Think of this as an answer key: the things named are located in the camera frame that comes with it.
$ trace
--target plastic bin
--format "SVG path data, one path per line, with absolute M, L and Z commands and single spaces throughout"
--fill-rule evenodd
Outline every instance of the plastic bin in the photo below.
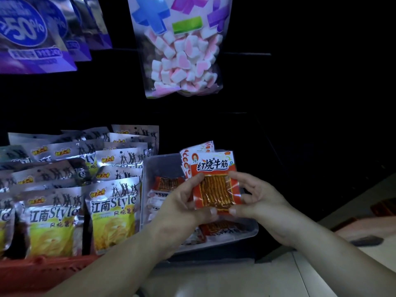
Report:
M 147 194 L 154 185 L 155 177 L 169 177 L 177 178 L 184 177 L 181 169 L 182 161 L 179 153 L 150 156 L 145 159 L 143 167 L 143 189 L 142 189 L 142 200 L 141 200 L 141 211 L 140 211 L 140 230 L 143 229 L 144 225 L 148 223 L 150 211 L 147 209 Z M 193 250 L 199 250 L 224 244 L 234 243 L 241 239 L 250 238 L 257 235 L 259 232 L 259 225 L 255 220 L 252 219 L 237 219 L 232 216 L 224 216 L 225 219 L 231 220 L 244 224 L 247 232 L 235 234 L 234 237 L 228 237 L 228 239 L 221 240 L 218 242 L 206 242 L 197 245 L 181 245 L 176 254 L 182 252 L 188 252 Z
M 39 296 L 99 257 L 14 259 L 0 261 L 0 296 Z

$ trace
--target person's left hand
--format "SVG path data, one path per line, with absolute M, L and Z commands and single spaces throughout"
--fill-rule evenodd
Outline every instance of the person's left hand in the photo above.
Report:
M 188 202 L 192 189 L 203 179 L 200 173 L 182 183 L 166 197 L 156 217 L 146 226 L 158 246 L 159 260 L 171 257 L 198 225 L 217 220 L 216 208 L 194 210 L 194 202 Z

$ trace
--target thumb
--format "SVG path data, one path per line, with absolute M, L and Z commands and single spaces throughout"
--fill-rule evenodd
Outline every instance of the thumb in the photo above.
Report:
M 229 210 L 230 214 L 238 218 L 252 218 L 254 219 L 254 204 L 249 205 L 234 205 Z
M 215 207 L 203 207 L 192 211 L 197 225 L 211 223 L 217 220 L 217 209 Z

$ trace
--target clear plastic container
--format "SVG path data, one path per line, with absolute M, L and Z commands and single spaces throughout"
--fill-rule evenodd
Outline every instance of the clear plastic container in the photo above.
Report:
M 150 211 L 147 209 L 147 194 L 154 185 L 155 177 L 169 177 L 177 178 L 183 177 L 183 171 L 181 169 L 182 161 L 179 153 L 150 156 L 145 159 L 143 167 L 143 189 L 142 189 L 142 200 L 141 200 L 141 211 L 140 211 L 140 230 L 143 229 L 144 225 L 148 224 Z M 210 241 L 197 245 L 181 245 L 177 253 L 188 252 L 193 250 L 199 250 L 229 243 L 234 243 L 241 239 L 250 238 L 257 235 L 259 232 L 259 225 L 255 220 L 252 219 L 237 219 L 232 216 L 225 217 L 227 220 L 241 223 L 246 226 L 247 232 L 234 234 L 233 236 L 227 236 L 227 239 L 219 239 L 219 241 Z

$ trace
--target red plastic tray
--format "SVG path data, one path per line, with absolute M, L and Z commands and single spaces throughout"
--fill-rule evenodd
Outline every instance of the red plastic tray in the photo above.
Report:
M 39 296 L 98 258 L 85 255 L 0 261 L 0 296 Z

